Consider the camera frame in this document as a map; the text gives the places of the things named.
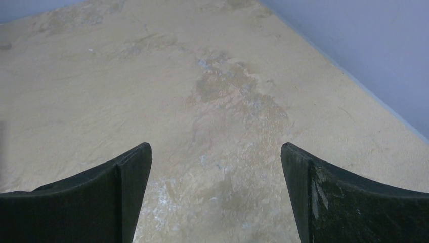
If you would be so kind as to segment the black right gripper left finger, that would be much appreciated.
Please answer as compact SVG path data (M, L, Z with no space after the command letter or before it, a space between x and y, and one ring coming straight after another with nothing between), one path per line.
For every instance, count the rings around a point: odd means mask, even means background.
M132 242L151 165L142 143L33 191L1 194L1 242Z

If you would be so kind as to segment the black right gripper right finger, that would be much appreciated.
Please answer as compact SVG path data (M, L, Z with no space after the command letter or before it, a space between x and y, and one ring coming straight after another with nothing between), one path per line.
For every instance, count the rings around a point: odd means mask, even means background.
M301 242L428 242L428 194L382 184L292 143L281 163Z

